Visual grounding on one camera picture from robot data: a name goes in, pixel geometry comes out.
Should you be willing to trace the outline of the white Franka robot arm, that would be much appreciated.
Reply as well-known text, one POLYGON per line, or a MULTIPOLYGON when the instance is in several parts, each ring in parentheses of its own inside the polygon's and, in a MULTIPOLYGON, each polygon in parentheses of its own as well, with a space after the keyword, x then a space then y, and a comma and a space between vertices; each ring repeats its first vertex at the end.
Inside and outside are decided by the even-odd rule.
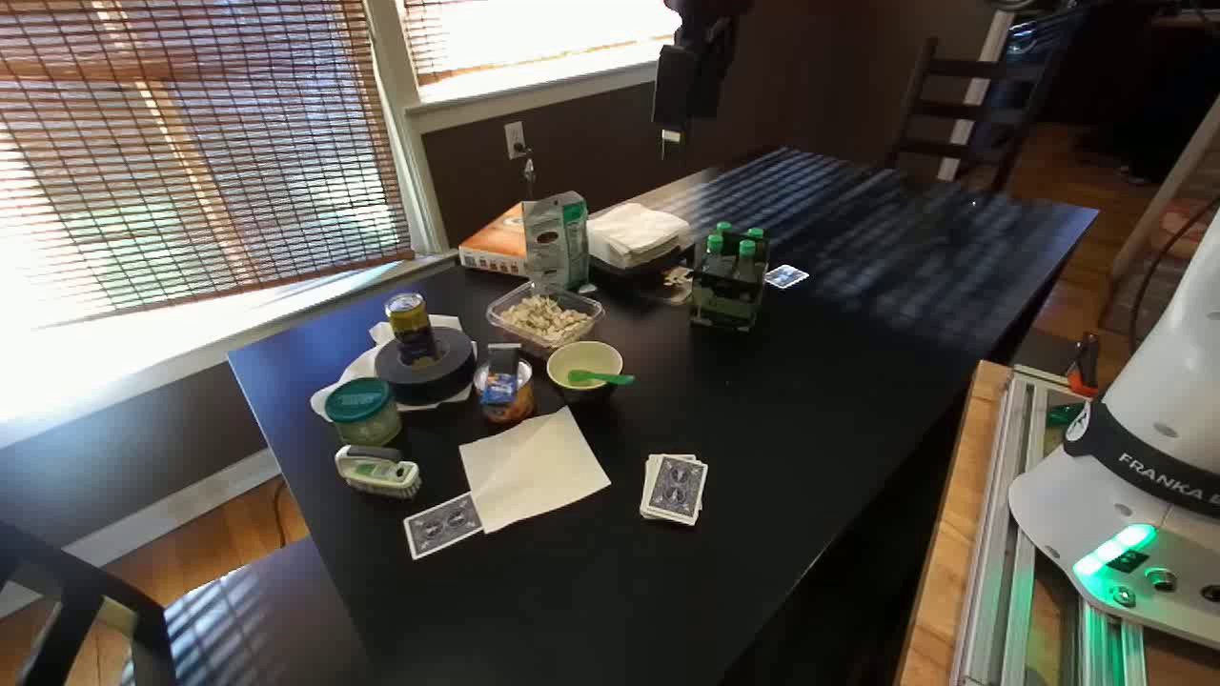
POLYGON ((1005 502, 1090 605, 1220 643, 1220 226, 1130 365, 1005 502))

